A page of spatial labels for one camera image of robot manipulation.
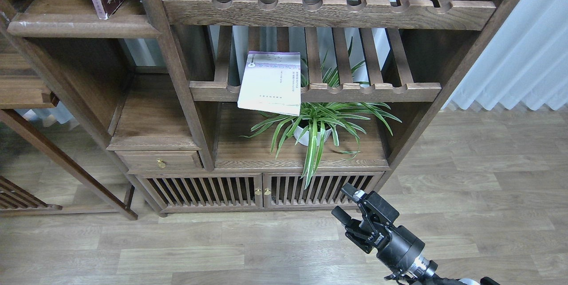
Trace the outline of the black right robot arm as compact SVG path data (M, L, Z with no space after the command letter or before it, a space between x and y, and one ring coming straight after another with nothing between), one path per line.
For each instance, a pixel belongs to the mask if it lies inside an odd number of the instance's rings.
M391 275L386 281L403 281L410 285L495 285L490 277L483 277L479 282L469 278L450 280L439 277L435 272L438 265L433 260L425 259L422 251L425 247L418 237L406 227L394 226L399 212L377 192L365 193L347 183L342 192L353 200L362 213L362 220L351 218L341 207L336 206L332 214L344 226L345 235L365 253L377 249L376 257L390 269Z

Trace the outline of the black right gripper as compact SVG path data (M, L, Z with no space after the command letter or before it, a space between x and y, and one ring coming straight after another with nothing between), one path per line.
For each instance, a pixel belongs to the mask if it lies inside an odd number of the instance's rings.
M361 206L364 216L373 221L369 224L355 220L343 208L335 206L332 215L345 226L347 238L367 254L377 249L377 258L394 277L406 273L414 277L426 276L426 259L422 255L425 243L404 226L392 226L399 212L375 191L365 193L349 183L341 191Z

